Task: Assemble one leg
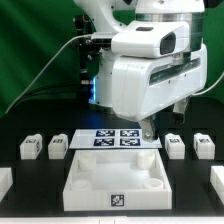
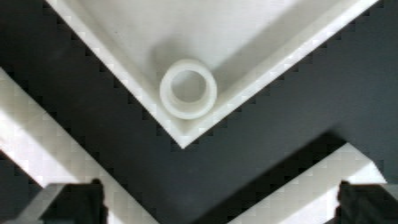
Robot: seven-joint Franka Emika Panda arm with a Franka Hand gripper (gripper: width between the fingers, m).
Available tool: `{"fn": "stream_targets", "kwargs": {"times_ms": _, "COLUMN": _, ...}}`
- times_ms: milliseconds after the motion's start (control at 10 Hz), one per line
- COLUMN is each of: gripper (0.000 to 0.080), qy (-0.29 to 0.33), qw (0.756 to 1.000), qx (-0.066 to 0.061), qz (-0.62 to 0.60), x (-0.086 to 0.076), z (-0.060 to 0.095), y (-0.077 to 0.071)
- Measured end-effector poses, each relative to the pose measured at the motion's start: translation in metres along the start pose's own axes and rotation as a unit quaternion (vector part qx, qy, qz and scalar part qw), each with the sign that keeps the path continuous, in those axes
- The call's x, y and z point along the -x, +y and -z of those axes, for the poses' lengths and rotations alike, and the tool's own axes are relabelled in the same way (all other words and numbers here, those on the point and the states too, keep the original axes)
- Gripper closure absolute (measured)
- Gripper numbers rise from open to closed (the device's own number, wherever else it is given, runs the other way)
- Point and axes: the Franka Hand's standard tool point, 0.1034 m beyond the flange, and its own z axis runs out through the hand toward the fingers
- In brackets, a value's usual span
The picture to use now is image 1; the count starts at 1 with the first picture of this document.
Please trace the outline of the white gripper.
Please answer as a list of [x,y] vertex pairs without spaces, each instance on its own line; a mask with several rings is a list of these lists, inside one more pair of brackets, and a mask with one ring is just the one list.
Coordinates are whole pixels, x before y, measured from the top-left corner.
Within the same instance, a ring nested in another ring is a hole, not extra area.
[[201,90],[207,79],[207,49],[201,46],[191,60],[172,66],[172,57],[146,59],[119,57],[112,71],[112,108],[115,114],[130,121],[140,121],[142,139],[157,139],[151,116],[174,104],[173,119],[182,124],[186,100]]

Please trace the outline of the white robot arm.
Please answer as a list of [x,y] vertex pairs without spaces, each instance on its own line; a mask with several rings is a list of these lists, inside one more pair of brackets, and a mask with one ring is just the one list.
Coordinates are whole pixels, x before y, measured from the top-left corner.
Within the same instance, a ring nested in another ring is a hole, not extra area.
[[95,31],[83,41],[99,54],[92,104],[137,122],[156,138],[154,116],[172,106],[183,117],[188,98],[204,93],[206,0],[73,0]]

